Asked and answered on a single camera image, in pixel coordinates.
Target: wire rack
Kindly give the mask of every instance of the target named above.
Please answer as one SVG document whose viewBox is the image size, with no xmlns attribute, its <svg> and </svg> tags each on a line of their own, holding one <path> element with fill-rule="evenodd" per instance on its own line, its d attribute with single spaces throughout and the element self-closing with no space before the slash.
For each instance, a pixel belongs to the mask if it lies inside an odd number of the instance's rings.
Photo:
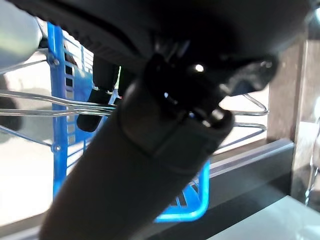
<svg viewBox="0 0 320 240">
<path fill-rule="evenodd" d="M 0 90 L 0 97 L 45 101 L 52 103 L 52 110 L 0 109 L 0 116 L 52 117 L 53 144 L 39 141 L 34 137 L 1 125 L 0 131 L 51 148 L 54 158 L 53 196 L 55 196 L 96 133 L 84 132 L 77 128 L 78 114 L 104 116 L 103 121 L 105 121 L 115 106 L 112 105 L 112 102 L 107 106 L 86 102 L 94 87 L 92 81 L 94 55 L 66 32 L 63 32 L 60 27 L 48 23 L 47 29 L 49 47 L 46 61 L 50 66 L 52 96 Z M 76 64 L 66 61 L 68 55 L 74 58 Z M 6 71 L 13 71 L 40 62 L 43 61 L 21 64 L 8 68 Z M 261 108 L 261 111 L 233 111 L 234 115 L 255 117 L 268 114 L 267 108 L 262 103 L 248 94 L 245 94 L 244 97 Z M 221 146 L 220 149 L 257 136 L 267 130 L 265 125 L 257 123 L 237 122 L 235 127 L 254 128 L 257 129 L 257 132 Z M 206 212 L 209 204 L 209 170 L 210 163 L 208 161 L 197 177 L 155 221 L 183 222 L 200 218 Z"/>
</svg>

